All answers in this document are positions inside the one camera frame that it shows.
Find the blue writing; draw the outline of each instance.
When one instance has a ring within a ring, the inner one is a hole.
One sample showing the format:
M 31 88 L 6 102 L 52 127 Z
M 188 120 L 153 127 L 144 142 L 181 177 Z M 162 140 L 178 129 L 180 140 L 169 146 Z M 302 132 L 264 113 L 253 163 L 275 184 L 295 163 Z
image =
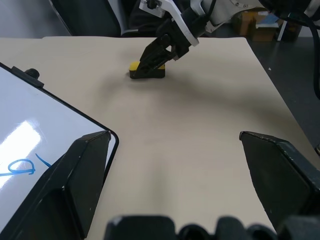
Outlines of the blue writing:
M 14 169 L 11 169 L 11 166 L 13 164 L 16 164 L 18 162 L 27 162 L 27 163 L 30 163 L 31 164 L 31 169 L 24 169 L 24 170 L 14 170 Z M 29 173 L 29 175 L 32 175 L 35 173 L 36 169 L 35 169 L 35 165 L 32 161 L 30 161 L 29 159 L 19 159 L 19 160 L 16 160 L 16 161 L 13 161 L 12 163 L 10 163 L 8 165 L 8 170 L 10 172 L 7 172 L 7 173 L 0 173 L 0 177 L 2 176 L 10 176 L 10 175 L 17 175 L 17 174 L 25 174 L 25 173 Z
M 43 163 L 45 164 L 48 168 L 51 167 L 51 164 L 46 162 L 45 160 L 43 160 L 38 154 L 35 154 L 36 157 Z M 31 164 L 31 168 L 30 169 L 23 169 L 23 170 L 15 170 L 15 169 L 11 169 L 12 165 L 13 164 L 16 164 L 16 163 L 19 163 L 19 162 L 27 162 L 27 163 L 30 163 Z M 0 173 L 0 177 L 3 177 L 3 176 L 11 176 L 11 175 L 17 175 L 17 174 L 25 174 L 25 173 L 29 173 L 29 175 L 32 175 L 35 173 L 36 171 L 36 168 L 35 168 L 35 165 L 34 163 L 29 160 L 29 159 L 19 159 L 19 160 L 15 160 L 13 162 L 11 162 L 9 165 L 8 165 L 8 170 L 10 172 L 7 172 L 7 173 Z
M 50 164 L 50 163 L 48 163 L 48 162 L 46 162 L 45 160 L 43 160 L 41 157 L 39 157 L 38 154 L 35 154 L 35 155 L 36 155 L 36 157 L 37 157 L 41 162 L 43 162 L 48 168 L 51 167 L 51 164 Z

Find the whiteboard frame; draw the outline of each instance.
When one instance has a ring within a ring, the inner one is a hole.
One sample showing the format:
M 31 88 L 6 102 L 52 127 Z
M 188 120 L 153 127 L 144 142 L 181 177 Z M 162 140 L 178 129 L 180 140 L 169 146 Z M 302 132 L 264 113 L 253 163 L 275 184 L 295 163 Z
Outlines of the whiteboard frame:
M 21 79 L 22 81 L 30 84 L 27 80 L 21 78 L 21 76 L 15 74 L 11 68 L 7 67 L 6 65 L 4 65 L 2 62 L 0 62 L 0 67 L 3 68 L 4 70 L 8 71 L 10 74 L 13 74 L 14 76 L 16 76 L 17 78 Z M 45 93 L 46 95 L 48 95 L 49 97 L 53 98 L 54 100 L 58 101 L 59 103 L 65 105 L 67 108 L 73 110 L 74 112 L 76 112 L 77 114 L 79 114 L 80 116 L 88 119 L 90 122 L 96 124 L 97 126 L 99 126 L 100 128 L 109 131 L 111 133 L 111 135 L 114 136 L 115 138 L 115 144 L 114 147 L 112 149 L 112 152 L 110 154 L 109 160 L 107 161 L 107 164 L 105 166 L 105 170 L 104 170 L 104 177 L 103 177 L 103 184 L 105 184 L 107 175 L 109 173 L 111 164 L 114 160 L 116 151 L 118 149 L 119 146 L 119 137 L 118 135 L 111 129 L 107 128 L 106 126 L 102 125 L 100 122 L 94 120 L 92 117 L 88 116 L 87 114 L 85 114 L 84 112 L 80 111 L 79 109 L 75 108 L 74 106 L 70 105 L 69 103 L 67 103 L 66 101 L 62 100 L 61 98 L 57 97 L 56 95 L 52 94 L 51 92 L 47 91 L 46 89 L 44 89 L 43 87 L 36 87 L 32 84 L 30 84 L 31 86 L 33 86 L 34 88 L 38 89 L 39 91 Z

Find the whiteboard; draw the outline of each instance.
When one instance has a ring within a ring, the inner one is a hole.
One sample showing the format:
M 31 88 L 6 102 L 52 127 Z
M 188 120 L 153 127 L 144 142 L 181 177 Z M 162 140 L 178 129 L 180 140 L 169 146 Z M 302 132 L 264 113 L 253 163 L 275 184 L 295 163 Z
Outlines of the whiteboard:
M 2 67 L 0 116 L 1 233 L 41 175 L 76 139 L 106 129 Z M 117 146 L 111 132 L 106 167 Z

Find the table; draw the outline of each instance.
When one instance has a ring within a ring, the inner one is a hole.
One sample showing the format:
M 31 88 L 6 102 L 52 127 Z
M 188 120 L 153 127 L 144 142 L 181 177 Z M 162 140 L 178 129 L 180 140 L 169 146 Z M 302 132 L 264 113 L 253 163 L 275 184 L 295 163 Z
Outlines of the table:
M 118 215 L 168 215 L 214 230 L 219 216 L 271 226 L 240 131 L 290 141 L 319 159 L 244 38 L 201 38 L 166 78 L 132 81 L 152 38 L 46 37 L 0 61 L 40 72 L 44 88 L 114 130 L 120 145 L 88 240 Z

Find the black cable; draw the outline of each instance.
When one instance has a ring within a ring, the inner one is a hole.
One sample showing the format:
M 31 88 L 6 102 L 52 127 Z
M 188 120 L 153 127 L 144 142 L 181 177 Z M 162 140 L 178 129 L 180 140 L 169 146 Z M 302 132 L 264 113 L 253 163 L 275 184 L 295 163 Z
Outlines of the black cable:
M 316 97 L 320 100 L 320 86 L 319 86 L 319 66 L 320 66 L 320 40 L 317 27 L 314 22 L 303 12 L 299 14 L 305 24 L 310 28 L 313 38 L 314 50 L 314 67 L 313 67 L 313 90 Z
M 216 1 L 217 0 L 212 0 L 210 8 L 209 8 L 209 11 L 206 14 L 206 17 L 208 18 L 208 21 L 210 20 L 210 16 L 211 16 L 212 12 L 214 11 L 214 8 L 215 8 L 215 5 L 216 5 Z

